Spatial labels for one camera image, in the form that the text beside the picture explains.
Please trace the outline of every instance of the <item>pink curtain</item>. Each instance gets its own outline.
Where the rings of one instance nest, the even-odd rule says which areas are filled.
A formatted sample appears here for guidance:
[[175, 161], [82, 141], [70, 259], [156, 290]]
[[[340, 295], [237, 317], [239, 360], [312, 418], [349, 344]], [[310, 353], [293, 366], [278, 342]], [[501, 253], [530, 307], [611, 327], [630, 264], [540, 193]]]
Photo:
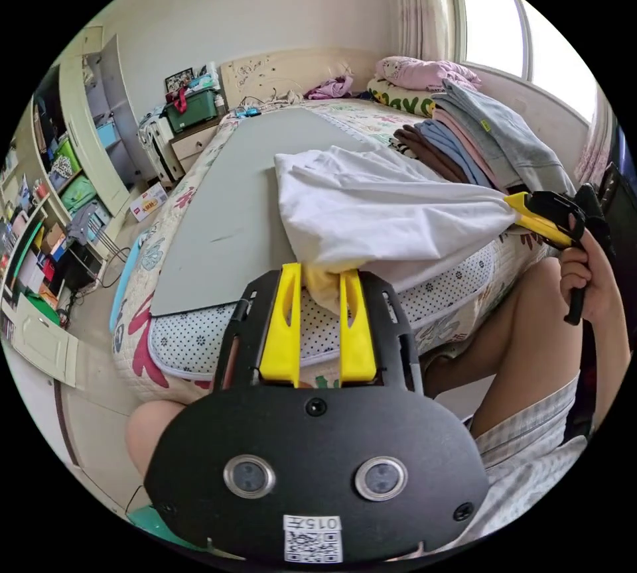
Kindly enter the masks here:
[[449, 0], [392, 2], [395, 54], [422, 60], [452, 60]]
[[597, 105], [589, 127], [586, 146], [575, 167], [580, 184], [599, 184], [608, 164], [612, 144], [612, 108], [603, 91], [597, 88]]

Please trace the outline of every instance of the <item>bed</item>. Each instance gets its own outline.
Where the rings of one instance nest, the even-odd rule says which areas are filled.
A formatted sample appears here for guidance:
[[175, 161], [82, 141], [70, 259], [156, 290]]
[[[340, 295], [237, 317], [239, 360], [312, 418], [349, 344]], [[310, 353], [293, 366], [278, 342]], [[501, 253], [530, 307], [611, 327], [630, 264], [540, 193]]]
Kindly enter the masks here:
[[[377, 59], [377, 54], [360, 50], [292, 50], [226, 63], [221, 66], [221, 74], [229, 109], [246, 98], [265, 101], [276, 95], [279, 103], [263, 115], [276, 116], [277, 108], [304, 109], [356, 141], [388, 146], [397, 128], [419, 118], [356, 98], [296, 101], [285, 97], [290, 91], [305, 93], [345, 72], [354, 75], [355, 92], [364, 91]], [[115, 319], [113, 355], [125, 382], [144, 401], [190, 403], [210, 388], [234, 303], [162, 316], [152, 316], [151, 305], [167, 253], [190, 203], [243, 123], [232, 116], [221, 122], [212, 142], [143, 236]], [[547, 247], [534, 236], [504, 233], [455, 268], [402, 292], [399, 297], [419, 353], [469, 337], [519, 274], [546, 255]], [[204, 262], [194, 264], [201, 266]], [[338, 320], [305, 291], [301, 330], [302, 382], [311, 387], [337, 386]]]

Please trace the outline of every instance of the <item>floral bedspread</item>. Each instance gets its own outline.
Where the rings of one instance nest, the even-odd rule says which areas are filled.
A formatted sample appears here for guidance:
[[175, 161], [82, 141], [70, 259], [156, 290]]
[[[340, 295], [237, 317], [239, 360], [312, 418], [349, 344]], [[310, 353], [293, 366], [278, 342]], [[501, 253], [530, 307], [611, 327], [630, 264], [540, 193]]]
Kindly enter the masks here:
[[[363, 134], [385, 146], [397, 128], [420, 120], [410, 113], [355, 99], [305, 102], [295, 106], [306, 107], [348, 133]], [[113, 335], [113, 358], [123, 380], [143, 401], [170, 399], [191, 403], [210, 388], [207, 381], [188, 381], [166, 375], [155, 365], [148, 350], [150, 306], [161, 264], [177, 227], [206, 173], [240, 123], [242, 121], [230, 116], [221, 122], [212, 142], [157, 212], [121, 302]], [[488, 287], [453, 314], [418, 331], [419, 353], [469, 336], [497, 305], [519, 273], [546, 253], [547, 249], [539, 239], [530, 235], [503, 235], [492, 242], [494, 272]], [[334, 387], [338, 384], [338, 362], [305, 367], [301, 379], [308, 387]]]

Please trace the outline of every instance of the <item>window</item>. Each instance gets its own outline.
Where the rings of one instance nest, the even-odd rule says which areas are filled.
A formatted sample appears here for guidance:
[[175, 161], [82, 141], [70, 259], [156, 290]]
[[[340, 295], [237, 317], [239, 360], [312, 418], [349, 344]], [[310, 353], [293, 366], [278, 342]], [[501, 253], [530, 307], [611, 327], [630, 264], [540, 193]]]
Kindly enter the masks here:
[[533, 84], [558, 97], [589, 122], [597, 83], [569, 41], [537, 10], [522, 0], [533, 41]]
[[529, 80], [566, 103], [588, 122], [593, 119], [597, 83], [564, 36], [525, 0], [461, 0], [465, 57], [472, 62]]
[[464, 0], [466, 58], [522, 77], [524, 44], [514, 0]]

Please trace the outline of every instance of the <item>qr code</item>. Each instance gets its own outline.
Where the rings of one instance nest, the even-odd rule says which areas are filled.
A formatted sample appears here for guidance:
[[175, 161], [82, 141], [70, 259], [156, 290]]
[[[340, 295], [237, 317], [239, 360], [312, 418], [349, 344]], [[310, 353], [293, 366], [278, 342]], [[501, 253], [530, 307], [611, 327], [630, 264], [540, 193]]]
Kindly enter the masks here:
[[285, 560], [306, 564], [342, 562], [340, 531], [286, 531]]

